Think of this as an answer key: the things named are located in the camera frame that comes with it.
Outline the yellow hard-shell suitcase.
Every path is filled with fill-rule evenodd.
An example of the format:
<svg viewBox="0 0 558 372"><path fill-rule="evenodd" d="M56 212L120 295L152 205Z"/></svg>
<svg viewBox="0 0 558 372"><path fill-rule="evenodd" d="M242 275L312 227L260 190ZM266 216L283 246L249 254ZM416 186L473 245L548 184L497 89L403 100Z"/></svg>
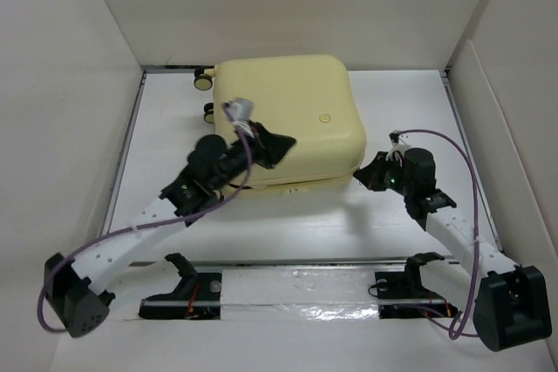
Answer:
<svg viewBox="0 0 558 372"><path fill-rule="evenodd" d="M273 170L254 166L248 187L294 189L346 180L361 165L366 133L344 64L331 55L235 59L194 71L194 87L212 91L216 134L237 139L222 110L245 98L251 119L296 144Z"/></svg>

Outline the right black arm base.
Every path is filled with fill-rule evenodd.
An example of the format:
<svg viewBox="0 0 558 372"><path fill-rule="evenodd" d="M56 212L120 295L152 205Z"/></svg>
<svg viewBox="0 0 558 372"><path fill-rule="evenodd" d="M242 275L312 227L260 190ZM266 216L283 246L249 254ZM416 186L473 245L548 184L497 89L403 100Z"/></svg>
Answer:
<svg viewBox="0 0 558 372"><path fill-rule="evenodd" d="M420 318L422 314L431 317L453 318L458 309L449 304L439 294L422 285L420 268L445 257L435 252L414 254L405 262L403 271L379 271L375 282L368 287L368 294L379 300L394 300L381 303L381 319Z"/></svg>

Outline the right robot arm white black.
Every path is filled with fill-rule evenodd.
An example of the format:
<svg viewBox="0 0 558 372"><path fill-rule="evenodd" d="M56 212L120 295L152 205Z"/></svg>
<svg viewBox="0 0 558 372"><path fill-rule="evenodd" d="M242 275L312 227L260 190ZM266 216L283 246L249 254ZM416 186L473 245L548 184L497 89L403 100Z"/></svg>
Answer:
<svg viewBox="0 0 558 372"><path fill-rule="evenodd" d="M470 321L493 352L551 336L543 273L521 266L475 233L456 202L437 187L436 164L429 151L410 147L378 152L353 176L371 191L401 195L410 218L459 264L452 267L436 253L412 256L402 277L407 293L422 296L430 291L443 297L458 309L460 318L453 326Z"/></svg>

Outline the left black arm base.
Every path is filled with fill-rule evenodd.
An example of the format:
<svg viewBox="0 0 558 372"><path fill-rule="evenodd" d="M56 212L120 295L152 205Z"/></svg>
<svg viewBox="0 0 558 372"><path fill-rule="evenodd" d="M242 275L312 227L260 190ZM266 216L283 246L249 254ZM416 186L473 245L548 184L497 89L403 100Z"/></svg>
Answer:
<svg viewBox="0 0 558 372"><path fill-rule="evenodd" d="M143 299L138 316L144 320L220 320L222 272L198 272L179 253L165 260L177 270L180 280L172 292L154 294Z"/></svg>

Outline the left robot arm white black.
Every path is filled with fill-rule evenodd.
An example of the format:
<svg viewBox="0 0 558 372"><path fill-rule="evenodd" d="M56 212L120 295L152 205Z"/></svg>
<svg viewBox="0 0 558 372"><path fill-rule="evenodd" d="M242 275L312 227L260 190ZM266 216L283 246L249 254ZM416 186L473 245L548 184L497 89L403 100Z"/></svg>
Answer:
<svg viewBox="0 0 558 372"><path fill-rule="evenodd" d="M145 210L150 221L133 220L45 262L36 305L37 322L44 331L73 338L92 332L108 316L115 298L108 285L137 256L227 205L236 196L224 198L221 190L232 180L248 181L254 166L275 169L296 146L295 138L272 133L251 120L235 125L235 134L232 144L216 134L196 142L186 166Z"/></svg>

